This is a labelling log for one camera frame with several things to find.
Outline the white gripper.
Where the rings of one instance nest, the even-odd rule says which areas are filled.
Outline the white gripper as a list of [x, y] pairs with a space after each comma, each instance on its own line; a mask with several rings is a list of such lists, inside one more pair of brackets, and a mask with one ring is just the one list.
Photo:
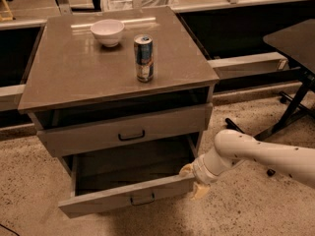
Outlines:
[[196, 158], [192, 164], [185, 164], [179, 171], [180, 177], [191, 176], [192, 174], [194, 174], [199, 183], [195, 182], [193, 184], [191, 199], [199, 200], [208, 194], [210, 190], [209, 185], [217, 182], [218, 177], [208, 170], [202, 157]]

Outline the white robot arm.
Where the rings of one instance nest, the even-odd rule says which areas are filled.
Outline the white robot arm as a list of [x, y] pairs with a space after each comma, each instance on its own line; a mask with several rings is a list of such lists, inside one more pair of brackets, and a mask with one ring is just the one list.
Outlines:
[[311, 188], [315, 188], [315, 150], [257, 141], [253, 137], [225, 129], [219, 131], [213, 147], [184, 165], [179, 175], [193, 176], [192, 200], [203, 198], [223, 174], [252, 160]]

